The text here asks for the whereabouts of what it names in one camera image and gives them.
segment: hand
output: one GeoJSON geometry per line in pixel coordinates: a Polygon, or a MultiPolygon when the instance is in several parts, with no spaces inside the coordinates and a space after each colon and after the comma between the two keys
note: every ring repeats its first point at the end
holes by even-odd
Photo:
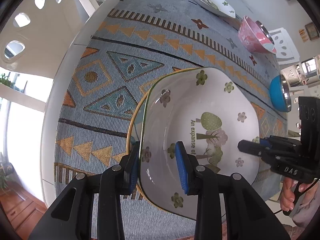
{"type": "MultiPolygon", "coordinates": [[[[281,197],[280,197],[280,207],[282,210],[284,211],[289,211],[292,210],[294,208],[294,193],[291,191],[291,188],[297,184],[297,181],[294,181],[293,179],[290,178],[284,178],[283,181],[283,191],[281,193],[281,197]]],[[[301,184],[299,186],[299,192],[303,192],[305,189],[307,189],[311,184],[301,184]]],[[[318,183],[316,183],[311,189],[309,189],[303,200],[302,200],[302,204],[306,204],[308,203],[310,200],[313,199],[313,197],[315,196],[315,193],[318,189],[318,183]]]]}

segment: brown circle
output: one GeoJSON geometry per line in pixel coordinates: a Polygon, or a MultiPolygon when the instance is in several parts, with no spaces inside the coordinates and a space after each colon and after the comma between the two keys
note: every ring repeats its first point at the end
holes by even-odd
{"type": "Polygon", "coordinates": [[[98,79],[98,75],[97,73],[95,73],[94,71],[89,71],[85,74],[84,79],[89,82],[95,82],[98,79]]]}

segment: wooden floor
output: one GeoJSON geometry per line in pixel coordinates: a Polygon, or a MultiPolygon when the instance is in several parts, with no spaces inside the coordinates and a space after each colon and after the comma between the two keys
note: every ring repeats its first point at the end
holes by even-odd
{"type": "Polygon", "coordinates": [[[14,182],[9,184],[8,189],[0,190],[0,202],[13,228],[23,240],[28,239],[47,210],[42,201],[14,182]]]}

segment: person's arm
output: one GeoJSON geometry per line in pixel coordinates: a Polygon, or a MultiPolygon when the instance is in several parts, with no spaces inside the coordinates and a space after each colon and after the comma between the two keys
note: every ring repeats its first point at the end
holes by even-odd
{"type": "MultiPolygon", "coordinates": [[[[289,211],[294,208],[294,193],[291,191],[291,187],[294,185],[294,181],[290,178],[285,178],[283,181],[283,192],[280,198],[280,207],[284,211],[289,211]]],[[[299,191],[302,192],[310,186],[307,184],[301,184],[299,191]]],[[[318,207],[320,206],[320,190],[319,182],[316,183],[311,189],[309,189],[299,206],[297,213],[293,216],[293,222],[299,226],[305,228],[313,216],[315,215],[318,207]]]]}

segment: table runner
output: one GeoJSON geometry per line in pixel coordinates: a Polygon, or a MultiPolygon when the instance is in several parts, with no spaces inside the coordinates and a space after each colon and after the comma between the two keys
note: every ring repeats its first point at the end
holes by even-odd
{"type": "MultiPolygon", "coordinates": [[[[272,106],[268,87],[279,74],[273,55],[248,52],[239,23],[216,16],[193,0],[120,0],[82,55],[61,108],[55,148],[58,195],[78,173],[99,174],[119,163],[137,103],[160,77],[183,68],[215,67],[256,110],[260,137],[285,136],[285,115],[272,106]]],[[[252,185],[267,200],[280,176],[260,162],[252,185]]],[[[159,210],[136,190],[121,197],[126,239],[177,239],[195,221],[159,210]]],[[[94,201],[92,237],[96,238],[94,201]]]]}

